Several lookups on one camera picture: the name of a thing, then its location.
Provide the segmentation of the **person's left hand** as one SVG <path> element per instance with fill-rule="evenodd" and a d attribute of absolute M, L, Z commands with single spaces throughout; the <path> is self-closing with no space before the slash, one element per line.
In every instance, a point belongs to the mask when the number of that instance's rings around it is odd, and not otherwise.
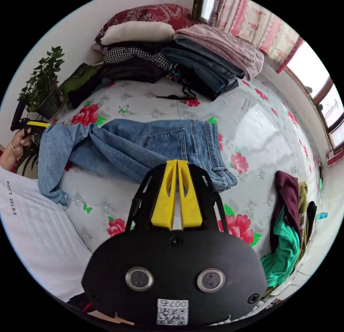
<path fill-rule="evenodd" d="M 32 143 L 31 129 L 21 129 L 16 132 L 12 141 L 10 142 L 10 150 L 16 158 L 19 158 L 23 152 L 24 147 L 30 146 Z"/>

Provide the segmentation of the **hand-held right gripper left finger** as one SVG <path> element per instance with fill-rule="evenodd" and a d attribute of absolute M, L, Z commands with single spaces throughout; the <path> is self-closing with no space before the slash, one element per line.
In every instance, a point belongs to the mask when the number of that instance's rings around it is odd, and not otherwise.
<path fill-rule="evenodd" d="M 155 203 L 151 223 L 154 227 L 172 228 L 175 214 L 177 160 L 166 163 L 161 187 Z"/>

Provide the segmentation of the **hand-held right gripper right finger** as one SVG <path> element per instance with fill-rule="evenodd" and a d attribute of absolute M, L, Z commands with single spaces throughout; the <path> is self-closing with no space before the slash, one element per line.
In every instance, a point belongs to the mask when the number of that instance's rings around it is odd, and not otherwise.
<path fill-rule="evenodd" d="M 199 228 L 202 225 L 202 215 L 199 208 L 189 164 L 178 160 L 178 184 L 180 195 L 180 214 L 182 228 Z"/>

